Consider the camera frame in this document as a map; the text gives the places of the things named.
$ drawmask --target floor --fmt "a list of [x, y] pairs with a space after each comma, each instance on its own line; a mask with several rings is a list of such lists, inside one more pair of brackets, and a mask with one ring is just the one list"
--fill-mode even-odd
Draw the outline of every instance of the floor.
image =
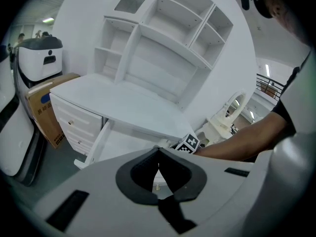
[[85, 161], [85, 158], [86, 156], [73, 150], [67, 140], [64, 140], [58, 149], [48, 143], [31, 186], [26, 187], [10, 177], [7, 177], [6, 181], [11, 186], [13, 197], [32, 209], [42, 196], [79, 171], [74, 165], [75, 159]]

